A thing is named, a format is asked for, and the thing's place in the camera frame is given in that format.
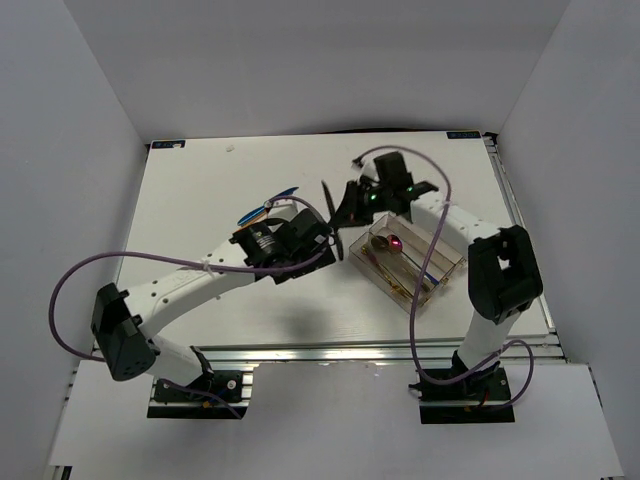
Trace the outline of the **gold fork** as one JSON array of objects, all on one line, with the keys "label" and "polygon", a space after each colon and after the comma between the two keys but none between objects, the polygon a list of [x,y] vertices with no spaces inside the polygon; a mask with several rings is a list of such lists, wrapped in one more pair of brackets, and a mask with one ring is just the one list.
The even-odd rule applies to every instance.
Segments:
[{"label": "gold fork", "polygon": [[377,260],[377,257],[373,253],[371,253],[369,250],[363,250],[362,253],[367,257],[369,262],[389,284],[390,289],[393,293],[398,294],[404,298],[410,297],[410,294],[407,292],[406,288],[401,285],[397,281],[397,279],[388,271],[388,269]]}]

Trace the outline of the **iridescent purple spoon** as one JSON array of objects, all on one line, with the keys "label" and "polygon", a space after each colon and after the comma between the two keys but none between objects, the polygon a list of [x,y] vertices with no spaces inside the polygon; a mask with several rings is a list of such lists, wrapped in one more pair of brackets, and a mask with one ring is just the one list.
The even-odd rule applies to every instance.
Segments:
[{"label": "iridescent purple spoon", "polygon": [[[394,253],[396,255],[400,255],[405,260],[408,260],[418,270],[420,270],[422,268],[422,266],[416,260],[414,260],[409,254],[404,252],[403,243],[402,243],[401,239],[397,235],[395,235],[395,234],[387,235],[385,237],[385,240],[387,241],[388,247],[389,247],[389,249],[390,249],[390,251],[392,253]],[[436,277],[434,277],[433,275],[431,275],[428,272],[425,273],[425,277],[434,285],[439,285],[440,284],[440,281]]]}]

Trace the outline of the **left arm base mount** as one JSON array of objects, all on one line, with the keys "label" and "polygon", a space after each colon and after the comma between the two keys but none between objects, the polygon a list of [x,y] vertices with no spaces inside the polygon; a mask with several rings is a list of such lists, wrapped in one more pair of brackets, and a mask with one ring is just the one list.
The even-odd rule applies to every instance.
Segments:
[{"label": "left arm base mount", "polygon": [[256,364],[213,363],[190,384],[154,375],[149,419],[241,420],[249,406]]}]

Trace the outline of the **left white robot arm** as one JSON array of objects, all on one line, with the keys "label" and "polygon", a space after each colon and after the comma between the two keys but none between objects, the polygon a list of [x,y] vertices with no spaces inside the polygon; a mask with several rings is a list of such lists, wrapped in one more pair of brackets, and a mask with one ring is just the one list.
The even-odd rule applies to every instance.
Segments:
[{"label": "left white robot arm", "polygon": [[91,331],[112,379],[149,374],[188,398],[202,398],[214,388],[204,354],[162,337],[161,331],[200,305],[265,277],[281,284],[333,264],[332,235],[324,220],[304,209],[290,220],[265,220],[235,232],[195,267],[124,290],[113,283],[103,286]]}]

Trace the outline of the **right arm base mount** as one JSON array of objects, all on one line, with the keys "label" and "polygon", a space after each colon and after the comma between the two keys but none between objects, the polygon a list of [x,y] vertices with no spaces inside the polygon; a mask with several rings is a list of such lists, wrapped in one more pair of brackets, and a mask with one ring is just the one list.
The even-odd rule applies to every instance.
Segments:
[{"label": "right arm base mount", "polygon": [[423,425],[463,425],[514,423],[511,389],[503,367],[491,367],[487,373],[451,385],[435,385],[421,377],[408,386],[419,402]]}]

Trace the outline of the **black knife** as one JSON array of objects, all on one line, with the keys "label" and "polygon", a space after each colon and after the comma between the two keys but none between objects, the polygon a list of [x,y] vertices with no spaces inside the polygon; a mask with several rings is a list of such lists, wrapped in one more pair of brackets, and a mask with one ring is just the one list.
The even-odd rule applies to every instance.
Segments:
[{"label": "black knife", "polygon": [[327,183],[324,180],[321,181],[321,186],[322,186],[325,202],[326,202],[328,213],[329,213],[328,225],[332,228],[332,235],[333,235],[333,240],[334,240],[334,247],[335,247],[336,254],[337,254],[337,259],[339,261],[343,261],[344,260],[344,245],[343,245],[342,239],[340,237],[339,230],[335,226],[335,222],[334,222],[334,216],[336,214],[336,208],[335,208],[335,205],[334,205],[333,198],[332,198],[331,192],[329,190],[329,187],[328,187]]}]

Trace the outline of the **black spoon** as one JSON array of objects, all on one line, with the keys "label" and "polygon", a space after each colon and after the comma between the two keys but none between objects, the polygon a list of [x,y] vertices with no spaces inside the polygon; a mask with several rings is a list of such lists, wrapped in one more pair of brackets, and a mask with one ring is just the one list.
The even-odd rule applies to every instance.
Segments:
[{"label": "black spoon", "polygon": [[388,243],[385,240],[385,237],[386,236],[382,236],[382,235],[374,235],[370,239],[370,244],[373,247],[373,249],[376,251],[382,252],[383,254],[390,257],[398,265],[399,268],[401,268],[413,281],[418,283],[419,270],[408,260],[405,260],[400,255],[396,255],[392,253],[388,247]]}]

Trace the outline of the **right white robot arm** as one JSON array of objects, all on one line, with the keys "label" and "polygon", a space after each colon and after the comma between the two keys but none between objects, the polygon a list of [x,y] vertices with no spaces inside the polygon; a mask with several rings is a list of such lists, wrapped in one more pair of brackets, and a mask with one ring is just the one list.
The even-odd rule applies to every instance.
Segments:
[{"label": "right white robot arm", "polygon": [[512,346],[508,335],[516,320],[541,296],[541,274],[524,227],[496,226],[455,205],[449,180],[443,187],[415,181],[405,164],[407,152],[405,147],[382,146],[356,157],[352,165],[359,177],[346,184],[330,225],[336,231],[368,226],[376,214],[394,213],[464,255],[473,306],[469,328],[454,353],[449,377],[432,377],[424,369],[418,374],[472,399],[486,389],[486,373]]}]

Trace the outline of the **blue knife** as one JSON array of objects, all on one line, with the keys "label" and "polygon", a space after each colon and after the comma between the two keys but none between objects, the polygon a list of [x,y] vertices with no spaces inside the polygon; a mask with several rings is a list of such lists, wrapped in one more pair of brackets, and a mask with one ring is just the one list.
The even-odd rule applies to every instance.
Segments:
[{"label": "blue knife", "polygon": [[[289,187],[289,188],[285,189],[284,191],[281,191],[280,193],[276,194],[275,198],[283,197],[283,196],[290,196],[290,195],[294,194],[297,190],[298,190],[297,186]],[[261,218],[263,218],[264,216],[268,215],[269,211],[272,209],[272,205],[273,204],[274,204],[274,199],[271,198],[271,199],[265,201],[262,206],[256,207],[253,210],[247,212],[244,216],[242,216],[237,221],[237,226],[239,228],[244,228],[244,227],[250,225],[251,223],[259,221]]]}]

